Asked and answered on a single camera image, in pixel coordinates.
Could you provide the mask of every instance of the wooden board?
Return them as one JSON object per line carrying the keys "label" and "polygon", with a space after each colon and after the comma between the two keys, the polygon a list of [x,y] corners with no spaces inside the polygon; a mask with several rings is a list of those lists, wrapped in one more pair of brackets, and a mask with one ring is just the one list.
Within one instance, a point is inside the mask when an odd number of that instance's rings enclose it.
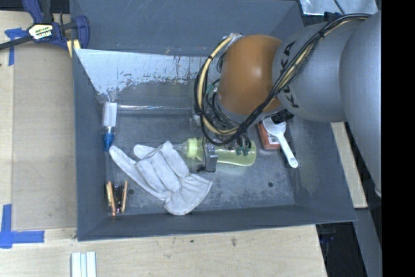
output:
{"label": "wooden board", "polygon": [[48,230],[44,244],[0,250],[0,275],[68,277],[72,252],[95,251],[100,277],[327,276],[314,226],[87,243],[73,236]]}
{"label": "wooden board", "polygon": [[[32,24],[25,12],[0,15],[2,32]],[[29,42],[15,48],[16,62],[8,67],[8,53],[8,49],[0,53],[0,97],[5,109],[0,156],[6,166],[2,169],[0,202],[11,203],[13,183],[15,230],[76,226],[71,59],[59,47]]]}
{"label": "wooden board", "polygon": [[331,128],[342,160],[344,174],[348,182],[351,199],[355,208],[367,208],[368,203],[363,191],[362,181],[357,170],[356,161],[351,151],[350,141],[344,123],[332,123]]}

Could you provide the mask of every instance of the yellow-green bottle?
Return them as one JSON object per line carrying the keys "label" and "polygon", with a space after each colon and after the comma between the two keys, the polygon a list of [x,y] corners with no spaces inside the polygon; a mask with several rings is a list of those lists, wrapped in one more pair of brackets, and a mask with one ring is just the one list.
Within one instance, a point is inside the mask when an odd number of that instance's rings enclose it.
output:
{"label": "yellow-green bottle", "polygon": [[[201,162],[204,161],[203,138],[189,138],[181,144],[173,145],[173,147],[181,151],[187,158],[194,160],[197,158]],[[251,166],[254,164],[257,156],[257,147],[255,143],[251,143],[251,149],[248,154],[244,155],[242,152],[237,154],[237,151],[229,150],[223,146],[215,146],[215,152],[218,154],[218,163],[228,163],[238,166]]]}

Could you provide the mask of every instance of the gray bin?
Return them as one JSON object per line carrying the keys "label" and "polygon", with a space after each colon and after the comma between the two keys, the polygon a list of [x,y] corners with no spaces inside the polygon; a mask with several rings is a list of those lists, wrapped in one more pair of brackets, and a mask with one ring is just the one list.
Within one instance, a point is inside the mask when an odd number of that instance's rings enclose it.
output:
{"label": "gray bin", "polygon": [[[216,173],[200,174],[214,185],[197,209],[180,217],[168,214],[161,201],[138,187],[102,151],[100,101],[114,89],[119,89],[121,104],[157,106],[121,112],[114,145],[131,157],[137,143],[157,147],[167,140],[180,143],[200,137],[201,130],[189,121],[200,64],[231,32],[283,40],[302,27],[295,2],[70,0],[70,6],[73,18],[88,17],[91,30],[88,49],[73,57],[79,240],[355,220],[329,123],[298,117],[289,121],[287,138],[300,163],[297,169],[288,166],[282,152],[261,150],[251,128],[250,138],[258,148],[255,163],[247,168],[218,164]],[[194,171],[196,163],[186,162]],[[104,185],[126,179],[131,189],[126,213],[112,217]]]}

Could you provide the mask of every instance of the blue tape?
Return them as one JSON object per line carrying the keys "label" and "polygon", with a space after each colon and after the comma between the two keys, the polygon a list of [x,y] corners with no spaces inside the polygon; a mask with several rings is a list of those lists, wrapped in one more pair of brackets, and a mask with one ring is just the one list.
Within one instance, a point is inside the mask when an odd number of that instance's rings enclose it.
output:
{"label": "blue tape", "polygon": [[3,206],[0,248],[12,248],[15,243],[44,243],[45,231],[12,231],[12,205]]}
{"label": "blue tape", "polygon": [[[5,34],[10,40],[14,40],[15,38],[22,38],[28,36],[28,32],[23,30],[22,28],[14,28],[14,29],[7,29],[5,30]],[[8,53],[8,65],[14,65],[14,46],[10,48]]]}

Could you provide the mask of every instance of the white glove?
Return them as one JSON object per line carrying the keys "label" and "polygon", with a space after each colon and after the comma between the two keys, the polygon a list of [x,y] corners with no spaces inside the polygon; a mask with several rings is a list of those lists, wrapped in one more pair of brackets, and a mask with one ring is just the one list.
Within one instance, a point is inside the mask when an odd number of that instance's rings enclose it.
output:
{"label": "white glove", "polygon": [[141,188],[164,201],[173,215],[185,215],[195,209],[209,193],[213,182],[190,174],[187,165],[167,141],[158,148],[136,145],[129,158],[120,148],[110,147],[113,161]]}

